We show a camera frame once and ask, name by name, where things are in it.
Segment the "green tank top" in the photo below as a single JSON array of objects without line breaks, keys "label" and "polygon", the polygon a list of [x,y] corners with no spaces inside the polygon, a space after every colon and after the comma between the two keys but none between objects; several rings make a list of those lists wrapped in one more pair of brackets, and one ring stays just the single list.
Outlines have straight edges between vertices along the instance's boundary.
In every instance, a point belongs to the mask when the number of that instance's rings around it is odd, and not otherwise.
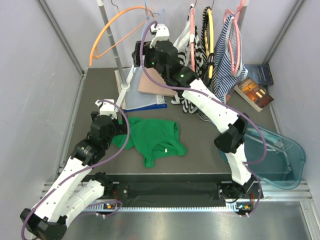
[{"label": "green tank top", "polygon": [[130,134],[125,149],[136,148],[143,156],[144,167],[153,168],[160,158],[187,154],[187,148],[180,141],[180,128],[176,121],[130,117],[128,122]]}]

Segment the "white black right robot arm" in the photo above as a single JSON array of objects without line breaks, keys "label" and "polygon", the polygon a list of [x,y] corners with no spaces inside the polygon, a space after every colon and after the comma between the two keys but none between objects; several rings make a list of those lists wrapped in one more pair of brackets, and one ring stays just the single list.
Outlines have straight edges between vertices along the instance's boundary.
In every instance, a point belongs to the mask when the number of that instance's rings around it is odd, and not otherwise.
[{"label": "white black right robot arm", "polygon": [[215,146],[227,158],[231,169],[233,192],[245,198],[252,191],[255,178],[246,168],[245,133],[248,116],[225,107],[209,91],[199,76],[187,66],[180,64],[178,50],[168,40],[151,42],[137,41],[132,53],[136,67],[155,69],[165,81],[164,87],[175,90],[179,96],[190,101],[202,111],[219,131]]}]

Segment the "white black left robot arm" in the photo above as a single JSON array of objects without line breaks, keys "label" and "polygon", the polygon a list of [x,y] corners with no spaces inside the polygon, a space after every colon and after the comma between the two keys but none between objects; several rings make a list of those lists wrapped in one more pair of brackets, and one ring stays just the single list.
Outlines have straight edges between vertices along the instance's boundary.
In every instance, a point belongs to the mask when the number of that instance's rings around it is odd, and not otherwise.
[{"label": "white black left robot arm", "polygon": [[39,240],[60,240],[75,218],[92,202],[109,198],[114,191],[106,174],[98,172],[88,184],[75,193],[76,187],[93,170],[109,149],[113,138],[130,134],[128,117],[122,113],[119,121],[116,113],[92,112],[90,130],[78,142],[66,165],[48,192],[32,208],[21,214],[21,238],[25,232]]}]

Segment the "wide black white striped top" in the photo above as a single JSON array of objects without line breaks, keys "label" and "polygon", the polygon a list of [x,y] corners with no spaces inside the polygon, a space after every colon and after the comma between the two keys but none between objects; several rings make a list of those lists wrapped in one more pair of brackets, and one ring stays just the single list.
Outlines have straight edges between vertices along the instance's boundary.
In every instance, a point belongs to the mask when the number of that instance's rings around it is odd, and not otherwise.
[{"label": "wide black white striped top", "polygon": [[[201,78],[204,79],[203,75],[207,71],[205,54],[199,40],[197,33],[197,27],[195,26],[195,39],[194,39],[194,54],[195,54],[195,72]],[[186,23],[182,33],[178,36],[173,46],[178,50],[179,63],[190,67],[190,22]],[[177,94],[172,98],[171,103],[174,105],[182,105],[182,111],[185,114],[198,115],[203,121],[209,121],[207,116],[198,109],[192,102],[185,100],[183,97],[179,97]]]}]

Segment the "pink hanger left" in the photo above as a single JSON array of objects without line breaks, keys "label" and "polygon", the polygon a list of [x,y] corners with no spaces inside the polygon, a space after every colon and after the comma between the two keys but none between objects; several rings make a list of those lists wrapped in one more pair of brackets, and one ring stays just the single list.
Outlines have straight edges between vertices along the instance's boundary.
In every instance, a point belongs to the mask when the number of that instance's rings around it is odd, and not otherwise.
[{"label": "pink hanger left", "polygon": [[191,62],[191,69],[195,72],[196,71],[196,61],[195,61],[195,7],[196,1],[190,7],[190,37],[189,37],[189,47],[190,47],[190,62]]}]

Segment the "pink hanger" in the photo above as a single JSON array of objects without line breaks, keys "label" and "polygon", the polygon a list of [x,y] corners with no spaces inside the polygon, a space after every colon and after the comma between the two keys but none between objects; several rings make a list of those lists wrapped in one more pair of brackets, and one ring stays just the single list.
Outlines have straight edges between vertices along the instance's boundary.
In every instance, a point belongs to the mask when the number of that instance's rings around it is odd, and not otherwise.
[{"label": "pink hanger", "polygon": [[226,9],[223,15],[223,23],[226,22],[228,15],[234,15],[233,20],[231,21],[231,25],[233,26],[233,33],[235,34],[235,51],[233,50],[233,41],[232,39],[228,38],[227,46],[230,55],[230,63],[231,63],[231,74],[236,76],[240,63],[241,63],[241,33],[240,27],[238,25],[238,19],[240,17],[240,13],[245,6],[245,0],[241,0],[239,5],[236,8],[235,13],[231,9]]},{"label": "pink hanger", "polygon": [[196,61],[195,61],[195,7],[196,1],[190,7],[190,37],[189,37],[189,47],[190,47],[190,62],[191,62],[191,69],[195,72],[196,71]]}]

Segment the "yellow black hanger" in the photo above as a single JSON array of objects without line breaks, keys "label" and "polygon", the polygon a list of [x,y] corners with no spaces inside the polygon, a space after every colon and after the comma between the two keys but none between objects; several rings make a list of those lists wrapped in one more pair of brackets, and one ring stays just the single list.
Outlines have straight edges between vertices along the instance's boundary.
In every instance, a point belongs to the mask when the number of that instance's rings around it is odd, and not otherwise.
[{"label": "yellow black hanger", "polygon": [[212,80],[214,71],[214,23],[210,6],[203,10],[201,40],[206,59],[207,77]]}]

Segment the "blue white striped tank top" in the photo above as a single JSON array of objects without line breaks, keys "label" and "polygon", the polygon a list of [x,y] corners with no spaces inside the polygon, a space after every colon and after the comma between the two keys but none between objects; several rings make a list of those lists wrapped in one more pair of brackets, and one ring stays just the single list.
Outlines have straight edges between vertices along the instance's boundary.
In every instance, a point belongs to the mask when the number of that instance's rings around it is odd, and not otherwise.
[{"label": "blue white striped tank top", "polygon": [[236,36],[231,21],[234,14],[228,15],[214,48],[213,93],[223,103],[231,89],[247,78],[248,70],[241,60],[235,76],[231,74],[231,59],[228,49],[228,38],[232,39],[232,48],[236,51]]}]

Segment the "pink hanger right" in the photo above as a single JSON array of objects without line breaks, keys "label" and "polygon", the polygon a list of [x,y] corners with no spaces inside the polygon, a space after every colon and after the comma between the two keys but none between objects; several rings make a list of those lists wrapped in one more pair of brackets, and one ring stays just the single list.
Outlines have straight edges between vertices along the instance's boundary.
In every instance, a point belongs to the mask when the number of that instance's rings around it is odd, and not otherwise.
[{"label": "pink hanger right", "polygon": [[235,13],[231,9],[226,9],[223,15],[223,23],[226,22],[228,15],[234,15],[233,20],[231,21],[231,25],[233,26],[233,33],[235,34],[235,51],[233,50],[233,41],[232,39],[228,38],[227,46],[230,55],[230,63],[231,63],[231,74],[236,76],[240,63],[241,63],[241,33],[240,27],[238,25],[238,19],[240,17],[240,13],[245,6],[245,0],[241,0],[239,5],[236,8]]}]

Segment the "pink brown notebook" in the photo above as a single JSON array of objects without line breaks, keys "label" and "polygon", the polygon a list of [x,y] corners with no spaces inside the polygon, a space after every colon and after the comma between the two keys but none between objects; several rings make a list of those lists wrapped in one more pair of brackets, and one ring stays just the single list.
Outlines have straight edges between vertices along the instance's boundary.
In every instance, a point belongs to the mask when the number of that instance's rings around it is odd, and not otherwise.
[{"label": "pink brown notebook", "polygon": [[[159,84],[165,85],[165,80],[161,77],[161,75],[154,68],[146,69],[148,74]],[[143,94],[152,94],[157,96],[166,96],[166,97],[174,97],[177,93],[176,91],[161,87],[154,82],[152,82],[142,71],[138,91]]]}]

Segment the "grey rack pole left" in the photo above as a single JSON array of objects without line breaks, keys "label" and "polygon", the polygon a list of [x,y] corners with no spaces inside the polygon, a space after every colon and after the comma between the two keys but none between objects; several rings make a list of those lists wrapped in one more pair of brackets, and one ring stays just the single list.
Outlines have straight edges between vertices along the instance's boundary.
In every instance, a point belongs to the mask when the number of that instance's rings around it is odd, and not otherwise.
[{"label": "grey rack pole left", "polygon": [[[105,9],[104,1],[103,0],[97,0],[97,5],[99,7],[99,11],[100,11],[100,14],[102,16],[103,23],[105,25],[108,24],[109,23],[109,19],[108,19],[107,12],[106,12],[106,9]],[[114,59],[115,59],[115,63],[116,63],[116,66],[117,66],[117,69],[118,69],[118,72],[119,72],[119,75],[120,75],[121,83],[125,88],[127,88],[129,85],[127,84],[127,81],[126,81],[126,78],[125,78],[125,75],[124,75],[123,66],[121,64],[121,60],[120,60],[119,53],[118,53],[118,50],[117,50],[117,47],[116,47],[116,43],[115,43],[115,40],[114,40],[114,37],[113,37],[113,34],[112,34],[112,30],[110,28],[108,28],[106,30],[106,33],[107,33],[107,36],[108,36],[108,39],[109,39],[109,43],[111,45],[112,53],[113,53],[113,56],[114,56]]]}]

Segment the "grey rack pole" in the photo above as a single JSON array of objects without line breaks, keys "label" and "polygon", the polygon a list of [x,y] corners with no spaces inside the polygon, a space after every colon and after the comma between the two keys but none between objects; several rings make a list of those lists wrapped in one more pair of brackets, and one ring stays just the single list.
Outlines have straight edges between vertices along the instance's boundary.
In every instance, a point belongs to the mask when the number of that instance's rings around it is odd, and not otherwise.
[{"label": "grey rack pole", "polygon": [[240,10],[239,10],[239,16],[238,16],[238,20],[237,20],[237,25],[239,30],[242,30],[242,26],[243,26],[243,22],[245,19],[245,14],[249,5],[249,0],[242,0],[240,2]]},{"label": "grey rack pole", "polygon": [[[106,9],[105,9],[104,1],[103,0],[97,0],[97,5],[99,7],[99,11],[100,11],[100,14],[102,16],[103,23],[105,25],[108,24],[109,23],[109,19],[108,19],[107,12],[106,12]],[[118,72],[119,72],[119,75],[120,75],[121,83],[125,88],[127,88],[129,85],[127,84],[127,81],[126,81],[126,78],[125,78],[125,75],[124,75],[123,66],[121,64],[121,60],[120,60],[119,53],[118,53],[118,50],[117,50],[117,47],[116,47],[116,43],[115,43],[115,40],[114,40],[114,37],[113,37],[113,34],[112,34],[112,30],[110,28],[108,28],[106,30],[106,33],[107,33],[107,36],[108,36],[108,39],[109,39],[109,43],[111,45],[112,53],[113,53],[113,56],[114,56],[114,59],[115,59],[115,63],[116,63],[116,66],[117,66],[117,69],[118,69]]]}]

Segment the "white rack base foot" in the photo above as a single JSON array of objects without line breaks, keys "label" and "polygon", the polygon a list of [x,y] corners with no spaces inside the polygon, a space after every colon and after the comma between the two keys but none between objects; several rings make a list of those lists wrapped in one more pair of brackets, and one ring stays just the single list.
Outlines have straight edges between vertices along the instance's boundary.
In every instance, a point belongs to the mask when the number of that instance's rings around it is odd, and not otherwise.
[{"label": "white rack base foot", "polygon": [[125,68],[123,70],[123,73],[126,74],[125,75],[125,81],[128,84],[128,86],[125,86],[122,83],[121,80],[121,76],[119,73],[119,70],[115,70],[114,74],[115,74],[115,79],[116,79],[116,85],[117,85],[117,90],[118,90],[118,98],[116,100],[116,104],[121,107],[123,110],[126,109],[126,95],[127,93],[131,90],[131,81],[135,76],[135,72],[136,72],[136,67],[134,67],[134,65],[132,65],[130,68]]}]

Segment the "blue white folder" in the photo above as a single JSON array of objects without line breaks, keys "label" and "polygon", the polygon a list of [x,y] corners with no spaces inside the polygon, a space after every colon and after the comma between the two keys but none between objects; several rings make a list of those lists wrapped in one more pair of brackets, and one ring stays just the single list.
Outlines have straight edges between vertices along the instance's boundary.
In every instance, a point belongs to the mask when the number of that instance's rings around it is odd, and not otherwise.
[{"label": "blue white folder", "polygon": [[130,82],[130,90],[125,95],[122,108],[126,112],[167,108],[168,105],[164,96],[141,93],[138,91],[142,73],[143,70],[140,67],[134,69],[134,75]]}]

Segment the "grey rack pole right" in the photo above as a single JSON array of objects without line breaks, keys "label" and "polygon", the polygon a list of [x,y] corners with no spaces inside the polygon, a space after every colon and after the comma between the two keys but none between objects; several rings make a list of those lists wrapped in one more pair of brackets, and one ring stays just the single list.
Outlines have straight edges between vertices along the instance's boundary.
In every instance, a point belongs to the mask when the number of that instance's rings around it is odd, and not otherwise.
[{"label": "grey rack pole right", "polygon": [[237,25],[239,30],[242,30],[242,26],[243,26],[243,22],[245,19],[245,14],[249,5],[249,0],[242,0],[240,2],[240,10],[239,10],[239,16],[238,16],[238,20],[237,20]]}]

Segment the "dark blue book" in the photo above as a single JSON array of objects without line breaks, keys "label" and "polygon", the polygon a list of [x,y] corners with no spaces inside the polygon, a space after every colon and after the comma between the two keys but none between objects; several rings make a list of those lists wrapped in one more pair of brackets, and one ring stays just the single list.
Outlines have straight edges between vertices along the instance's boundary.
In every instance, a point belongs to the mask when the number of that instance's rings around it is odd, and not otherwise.
[{"label": "dark blue book", "polygon": [[254,80],[257,84],[263,86],[272,86],[274,80],[269,64],[246,64],[247,77]]}]

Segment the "orange cover book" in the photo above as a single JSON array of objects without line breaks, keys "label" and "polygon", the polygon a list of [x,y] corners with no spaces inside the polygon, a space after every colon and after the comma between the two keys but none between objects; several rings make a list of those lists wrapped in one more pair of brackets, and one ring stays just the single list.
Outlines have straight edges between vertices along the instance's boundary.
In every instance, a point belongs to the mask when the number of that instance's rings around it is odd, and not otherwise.
[{"label": "orange cover book", "polygon": [[274,100],[262,86],[250,77],[236,84],[234,90],[257,112],[261,112]]}]

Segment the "teal transparent plastic basket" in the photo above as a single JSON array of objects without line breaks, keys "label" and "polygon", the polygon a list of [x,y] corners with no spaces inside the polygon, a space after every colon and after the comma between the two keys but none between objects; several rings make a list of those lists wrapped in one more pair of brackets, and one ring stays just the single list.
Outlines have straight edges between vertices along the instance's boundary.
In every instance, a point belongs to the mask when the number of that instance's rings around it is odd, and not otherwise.
[{"label": "teal transparent plastic basket", "polygon": [[[302,181],[306,163],[306,153],[296,141],[258,127],[266,142],[266,156],[260,163],[249,168],[260,180],[282,190],[292,190]],[[247,162],[260,159],[264,153],[264,144],[258,131],[251,124],[247,125],[244,138],[244,152]]]}]

